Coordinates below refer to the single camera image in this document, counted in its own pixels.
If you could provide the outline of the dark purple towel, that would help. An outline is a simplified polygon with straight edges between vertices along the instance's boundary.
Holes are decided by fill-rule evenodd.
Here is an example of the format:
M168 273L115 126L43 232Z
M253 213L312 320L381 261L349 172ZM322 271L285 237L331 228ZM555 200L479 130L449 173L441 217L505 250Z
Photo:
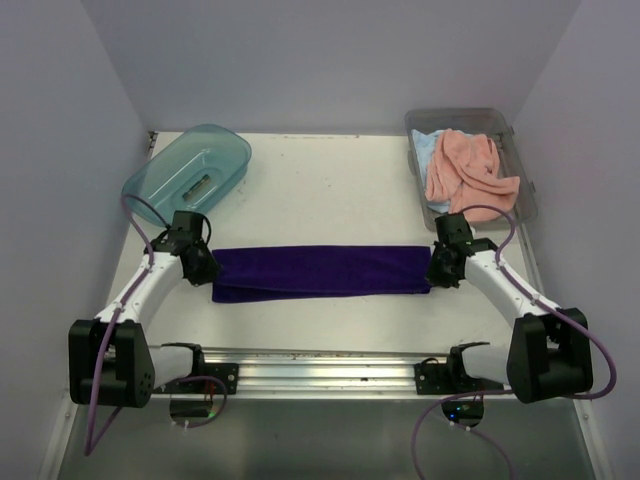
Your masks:
M427 246L306 245L218 249L212 301L427 294Z

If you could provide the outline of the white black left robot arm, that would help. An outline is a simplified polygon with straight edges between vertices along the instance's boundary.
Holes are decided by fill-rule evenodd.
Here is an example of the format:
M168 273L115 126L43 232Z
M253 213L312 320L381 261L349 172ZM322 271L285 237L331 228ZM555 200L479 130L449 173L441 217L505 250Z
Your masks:
M153 391L175 382L185 392L208 379L202 348L194 343L148 345L145 333L169 293L181 282L211 284L220 266L203 230L202 214L177 211L149 241L134 277L103 310L77 320L68 333L69 388L79 405L141 408Z

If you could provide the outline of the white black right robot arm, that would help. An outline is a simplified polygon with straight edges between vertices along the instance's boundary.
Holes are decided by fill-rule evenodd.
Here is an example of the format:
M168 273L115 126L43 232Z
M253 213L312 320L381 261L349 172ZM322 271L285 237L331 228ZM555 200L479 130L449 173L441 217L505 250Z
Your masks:
M471 342L450 349L445 379L468 392L480 380L505 384L528 404L589 391L593 386L584 314L563 309L529 285L488 238L476 238L464 215L435 220L437 240L426 279L433 287L463 281L480 291L511 329L507 347Z

